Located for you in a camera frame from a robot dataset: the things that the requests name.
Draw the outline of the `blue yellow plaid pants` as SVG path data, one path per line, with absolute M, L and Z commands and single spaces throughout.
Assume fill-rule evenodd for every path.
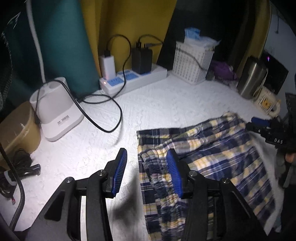
M 175 193 L 166 155 L 171 148 L 204 177 L 229 178 L 265 232 L 274 223 L 275 198 L 269 174 L 246 123 L 227 112 L 185 128 L 137 131 L 139 183 L 150 240 L 180 240 L 188 202 Z

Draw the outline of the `white bear cartoon mug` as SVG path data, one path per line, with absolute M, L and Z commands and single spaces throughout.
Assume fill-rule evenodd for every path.
M 280 113 L 281 100 L 265 86 L 256 90 L 253 95 L 253 103 L 272 118 L 276 118 Z

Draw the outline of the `black computer monitor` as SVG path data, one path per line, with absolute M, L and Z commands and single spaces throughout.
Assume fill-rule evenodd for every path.
M 263 50 L 259 61 L 268 70 L 264 86 L 275 95 L 278 95 L 287 78 L 287 68 L 265 50 Z

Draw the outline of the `stainless steel tumbler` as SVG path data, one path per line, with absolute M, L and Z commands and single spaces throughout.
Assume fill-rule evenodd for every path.
M 262 65 L 260 60 L 254 56 L 249 56 L 237 85 L 239 95 L 244 99 L 252 99 L 267 74 L 268 69 Z

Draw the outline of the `white desk lamp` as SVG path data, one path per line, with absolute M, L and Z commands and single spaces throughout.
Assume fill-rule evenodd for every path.
M 84 118 L 80 106 L 72 96 L 65 77 L 51 81 L 45 78 L 41 47 L 35 29 L 32 4 L 26 1 L 29 27 L 36 47 L 43 85 L 30 97 L 30 104 L 40 122 L 44 137 L 55 142 L 77 126 Z

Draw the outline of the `white power strip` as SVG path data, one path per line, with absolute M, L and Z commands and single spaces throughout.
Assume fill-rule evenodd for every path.
M 113 97 L 119 92 L 119 90 L 121 90 L 121 92 L 119 92 L 118 96 L 150 85 L 165 79 L 167 77 L 167 69 L 156 64 L 152 64 L 152 70 L 148 73 L 138 74 L 130 69 L 125 70 L 125 77 L 126 85 L 123 90 L 121 90 L 121 88 L 123 87 L 125 80 L 121 71 L 116 74 L 114 79 L 105 80 L 104 78 L 101 78 L 99 83 L 102 93 Z

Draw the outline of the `purple cloth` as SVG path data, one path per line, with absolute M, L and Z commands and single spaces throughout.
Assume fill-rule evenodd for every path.
M 225 62 L 212 60 L 209 69 L 214 73 L 216 79 L 220 80 L 238 80 L 233 68 Z

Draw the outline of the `tan lidded food container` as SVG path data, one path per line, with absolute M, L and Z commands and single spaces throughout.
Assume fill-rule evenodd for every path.
M 1 122 L 1 144 L 10 159 L 18 149 L 33 153 L 40 141 L 40 128 L 35 123 L 35 112 L 28 101 Z

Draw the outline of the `yellow curtain right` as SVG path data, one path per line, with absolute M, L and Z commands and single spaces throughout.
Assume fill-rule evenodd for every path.
M 270 28 L 271 13 L 272 10 L 269 1 L 259 1 L 259 7 L 256 11 L 254 32 L 252 34 L 252 38 L 248 45 L 247 51 L 245 52 L 244 57 L 237 69 L 237 72 L 242 72 L 243 67 L 249 56 L 260 58 Z

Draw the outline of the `yellow curtain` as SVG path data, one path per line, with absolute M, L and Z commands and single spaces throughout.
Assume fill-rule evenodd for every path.
M 109 38 L 122 34 L 127 39 L 117 38 L 109 45 L 115 57 L 116 70 L 124 65 L 131 68 L 132 62 L 125 58 L 129 44 L 135 45 L 140 38 L 148 40 L 151 34 L 164 40 L 176 6 L 176 1 L 80 1 L 84 25 L 96 70 L 99 72 L 99 56 L 103 54 Z
M 248 45 L 247 51 L 245 52 L 244 57 L 237 69 L 237 72 L 242 72 L 243 67 L 249 56 L 260 58 L 270 28 L 271 13 L 272 10 L 269 1 L 259 1 L 259 7 L 256 11 L 254 32 L 252 34 L 252 38 Z

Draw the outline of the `white charger plug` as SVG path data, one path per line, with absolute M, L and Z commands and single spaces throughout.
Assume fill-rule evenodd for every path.
M 104 55 L 99 57 L 99 64 L 102 77 L 106 80 L 111 80 L 116 77 L 114 56 L 110 55 L 105 57 Z

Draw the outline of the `white perforated plastic basket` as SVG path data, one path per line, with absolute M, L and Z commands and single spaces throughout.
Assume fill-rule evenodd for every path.
M 181 80 L 197 85 L 206 79 L 214 51 L 176 42 L 172 73 Z

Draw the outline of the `black power adapter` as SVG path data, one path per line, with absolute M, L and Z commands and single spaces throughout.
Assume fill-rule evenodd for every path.
M 132 49 L 132 70 L 138 74 L 145 74 L 152 69 L 152 49 L 142 48 L 140 40 Z

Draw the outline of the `teal curtain left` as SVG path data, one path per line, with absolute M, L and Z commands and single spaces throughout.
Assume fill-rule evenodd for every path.
M 99 89 L 99 75 L 91 52 L 79 1 L 31 1 L 33 20 L 46 80 L 65 77 L 75 97 Z M 42 86 L 38 54 L 29 27 L 25 1 L 1 1 L 1 13 L 14 11 L 4 35 L 12 54 L 10 101 L 27 101 Z

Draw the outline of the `yellow curtain left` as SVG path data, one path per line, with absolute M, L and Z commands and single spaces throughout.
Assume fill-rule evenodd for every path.
M 129 44 L 135 45 L 140 38 L 148 40 L 151 34 L 164 40 L 176 6 L 176 1 L 80 1 L 84 25 L 96 70 L 99 72 L 99 56 L 103 54 L 109 38 L 122 34 L 127 39 L 117 38 L 109 45 L 115 57 L 116 70 L 124 65 L 131 68 L 132 62 L 125 58 Z

